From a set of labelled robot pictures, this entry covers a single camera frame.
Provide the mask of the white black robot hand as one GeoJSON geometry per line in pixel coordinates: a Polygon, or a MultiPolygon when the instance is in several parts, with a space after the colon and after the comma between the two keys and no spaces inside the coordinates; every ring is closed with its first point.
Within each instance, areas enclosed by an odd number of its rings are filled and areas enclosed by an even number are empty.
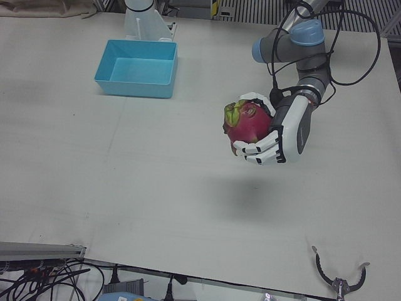
{"type": "Polygon", "coordinates": [[[260,100],[273,114],[268,135],[255,143],[235,141],[235,155],[261,166],[296,162],[303,153],[310,133],[313,106],[304,95],[284,97],[276,108],[263,95],[245,94],[247,100],[260,100]]]}

